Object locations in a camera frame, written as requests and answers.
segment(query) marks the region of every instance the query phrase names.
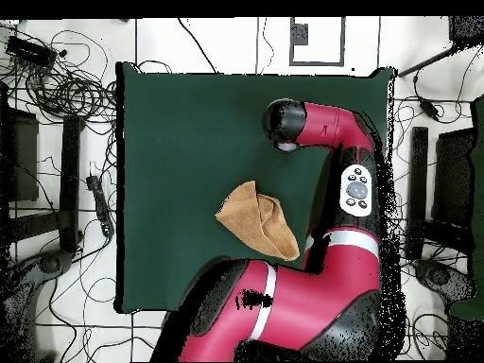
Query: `black stand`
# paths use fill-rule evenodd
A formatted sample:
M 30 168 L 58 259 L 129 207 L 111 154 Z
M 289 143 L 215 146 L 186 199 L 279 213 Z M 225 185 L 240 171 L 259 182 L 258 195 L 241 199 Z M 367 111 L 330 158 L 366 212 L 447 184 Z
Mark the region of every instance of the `black stand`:
M 408 74 L 414 73 L 415 71 L 419 71 L 420 69 L 422 69 L 422 68 L 424 68 L 424 67 L 426 67 L 430 64 L 433 64 L 436 61 L 440 61 L 442 59 L 445 59 L 446 57 L 452 56 L 457 51 L 458 51 L 458 49 L 456 47 L 452 46 L 450 49 L 442 51 L 437 56 L 431 57 L 430 59 L 428 59 L 426 61 L 422 61 L 422 62 L 418 63 L 417 65 L 414 65 L 411 68 L 407 68 L 405 71 L 401 72 L 398 75 L 398 78 L 405 77 Z

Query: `red robot arm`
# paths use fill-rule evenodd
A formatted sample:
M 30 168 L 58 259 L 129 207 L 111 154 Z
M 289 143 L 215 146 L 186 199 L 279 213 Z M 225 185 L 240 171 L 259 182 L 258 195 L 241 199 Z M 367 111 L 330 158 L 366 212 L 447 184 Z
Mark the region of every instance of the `red robot arm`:
M 178 360 L 232 361 L 247 339 L 315 360 L 365 359 L 378 338 L 380 297 L 371 131 L 354 112 L 289 99 L 268 106 L 264 127 L 279 149 L 319 146 L 335 152 L 320 225 L 308 237 L 302 270 L 229 261 L 203 297 L 188 296 L 184 303 L 198 303 L 197 313 Z M 176 316 L 166 320 L 165 332 L 176 327 L 170 322 Z M 170 347 L 164 338 L 162 333 L 158 348 Z

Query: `floor tile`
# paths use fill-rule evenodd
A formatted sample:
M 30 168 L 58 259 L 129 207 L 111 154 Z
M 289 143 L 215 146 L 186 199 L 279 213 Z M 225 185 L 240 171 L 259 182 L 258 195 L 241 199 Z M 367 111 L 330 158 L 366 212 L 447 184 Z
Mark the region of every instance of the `floor tile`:
M 63 362 L 69 363 L 128 363 L 131 354 L 131 332 L 120 328 L 77 328 L 77 337 L 70 327 L 38 326 L 38 339 L 42 349 L 55 349 L 59 362 L 67 350 Z
M 141 326 L 161 327 L 165 315 L 166 315 L 165 311 L 160 311 L 160 312 L 140 311 L 134 315 L 134 324 L 137 327 L 141 327 Z
M 160 330 L 153 329 L 134 330 L 134 335 L 137 337 L 134 340 L 134 362 L 149 362 L 160 333 Z

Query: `green mat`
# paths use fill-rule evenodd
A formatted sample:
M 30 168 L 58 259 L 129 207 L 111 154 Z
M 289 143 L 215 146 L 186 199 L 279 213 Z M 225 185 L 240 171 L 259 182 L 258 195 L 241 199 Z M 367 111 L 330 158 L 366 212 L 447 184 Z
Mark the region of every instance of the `green mat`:
M 116 296 L 125 313 L 177 310 L 199 269 L 220 255 L 280 262 L 246 247 L 214 217 L 242 182 L 255 180 L 259 193 L 281 202 L 301 252 L 286 264 L 301 263 L 328 153 L 275 151 L 262 130 L 271 101 L 365 113 L 386 143 L 393 69 L 370 78 L 143 74 L 128 63 L 122 70 L 125 260 Z M 118 71 L 118 85 L 122 76 Z

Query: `brown cloth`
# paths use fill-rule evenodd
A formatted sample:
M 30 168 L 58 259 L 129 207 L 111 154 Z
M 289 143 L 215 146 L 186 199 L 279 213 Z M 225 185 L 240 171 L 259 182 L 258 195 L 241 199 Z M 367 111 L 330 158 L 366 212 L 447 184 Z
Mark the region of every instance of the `brown cloth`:
M 255 192 L 255 181 L 237 186 L 216 214 L 248 247 L 286 261 L 299 257 L 294 234 L 287 226 L 279 200 Z

